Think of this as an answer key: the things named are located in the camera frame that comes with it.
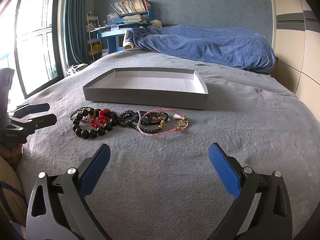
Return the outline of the person's left hand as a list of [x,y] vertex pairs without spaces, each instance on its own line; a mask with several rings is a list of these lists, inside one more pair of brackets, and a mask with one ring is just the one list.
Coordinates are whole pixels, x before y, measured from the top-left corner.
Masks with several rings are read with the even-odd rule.
[[22,156],[22,144],[17,144],[12,149],[8,149],[1,145],[0,156],[15,170]]

